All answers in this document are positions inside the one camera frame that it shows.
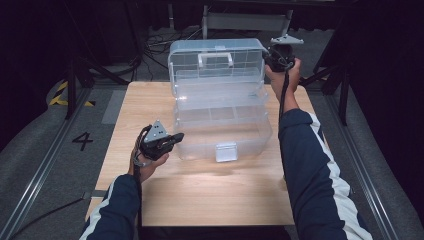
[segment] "gray carpet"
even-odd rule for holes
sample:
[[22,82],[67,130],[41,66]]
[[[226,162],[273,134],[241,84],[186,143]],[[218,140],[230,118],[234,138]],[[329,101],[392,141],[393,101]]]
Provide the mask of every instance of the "gray carpet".
[[[163,29],[161,32],[152,32],[152,34],[166,34],[167,32],[169,30]],[[272,33],[245,34],[249,37],[257,37],[264,45],[268,44],[271,37],[276,36]],[[332,32],[298,31],[290,34],[304,39],[305,44],[294,46],[294,52],[297,57],[302,59],[301,74],[305,77],[312,75],[312,69]],[[244,37],[228,32],[218,32],[211,36],[213,38]],[[154,58],[167,65],[166,52],[154,55]],[[152,76],[153,81],[168,81],[168,71],[149,58],[145,58],[145,63],[138,69],[137,81],[150,81]],[[130,77],[131,74],[124,76],[126,79],[130,79]],[[358,176],[353,171],[348,148],[340,131],[335,127],[338,120],[330,114],[330,107],[325,97],[314,90],[317,87],[319,87],[318,83],[310,85],[308,93],[317,116],[323,124],[324,134],[332,153],[342,170],[343,177],[355,190],[352,198],[374,239],[384,239],[367,196],[358,181]],[[50,100],[56,89],[57,87],[52,88],[51,93],[46,96],[47,101]],[[81,109],[23,224],[56,207],[78,199],[83,192],[94,190],[125,89],[126,87],[117,86],[107,79],[96,82],[88,99],[96,101],[96,105]],[[0,226],[2,228],[48,151],[64,121],[65,114],[65,106],[50,106],[47,112],[23,129],[0,153],[0,212],[2,213]],[[364,159],[369,174],[372,176],[399,239],[424,239],[423,229],[416,213],[385,163],[353,93],[350,93],[349,96],[347,114],[349,131]],[[89,139],[93,142],[87,143],[84,151],[81,151],[82,144],[73,143],[72,140],[83,133],[89,133]],[[52,214],[26,229],[16,239],[77,239],[84,224],[88,204],[89,202],[85,200]],[[286,228],[292,239],[297,239],[295,227],[287,226]]]

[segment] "wooden tabletop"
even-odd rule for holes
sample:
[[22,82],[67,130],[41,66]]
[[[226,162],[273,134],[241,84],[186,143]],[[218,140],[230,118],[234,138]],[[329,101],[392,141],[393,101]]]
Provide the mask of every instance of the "wooden tabletop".
[[[177,148],[166,164],[143,183],[144,226],[290,225],[293,217],[283,180],[279,143],[279,104],[271,86],[266,107],[273,129],[257,157],[233,162],[181,160]],[[305,89],[296,91],[299,106],[313,112]],[[128,171],[130,153],[141,129],[159,119],[173,134],[175,98],[169,82],[133,82],[128,86],[96,185],[107,190]],[[89,212],[101,199],[92,199]]]

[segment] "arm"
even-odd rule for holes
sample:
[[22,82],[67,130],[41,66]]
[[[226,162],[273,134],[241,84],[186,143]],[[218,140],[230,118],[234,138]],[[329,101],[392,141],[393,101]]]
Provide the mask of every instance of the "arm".
[[[134,237],[135,217],[141,201],[138,196],[137,182],[133,175],[133,157],[139,151],[134,147],[130,157],[128,173],[117,177],[102,201],[90,214],[80,239],[130,239]],[[140,181],[148,179],[157,167],[164,164],[166,153],[147,167],[140,168]],[[150,161],[142,155],[139,161]]]
[[[299,109],[294,92],[299,82],[300,61],[290,70],[280,149],[294,221],[300,239],[371,239],[355,204],[348,197],[350,186],[340,178],[340,169],[322,140],[316,116]],[[284,74],[266,73],[277,99]]]

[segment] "clear plastic container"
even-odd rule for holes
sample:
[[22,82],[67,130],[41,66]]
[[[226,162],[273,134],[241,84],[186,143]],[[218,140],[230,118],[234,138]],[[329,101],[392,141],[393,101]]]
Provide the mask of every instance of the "clear plastic container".
[[257,39],[185,40],[168,58],[182,159],[236,160],[260,154],[272,129]]

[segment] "sleeve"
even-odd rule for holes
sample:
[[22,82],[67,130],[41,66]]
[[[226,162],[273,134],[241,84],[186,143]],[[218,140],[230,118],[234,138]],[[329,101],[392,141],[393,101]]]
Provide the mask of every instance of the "sleeve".
[[278,137],[300,239],[372,239],[349,198],[350,186],[323,142],[315,115],[284,113]]
[[118,176],[85,223],[80,240],[133,239],[134,223],[140,206],[133,176]]

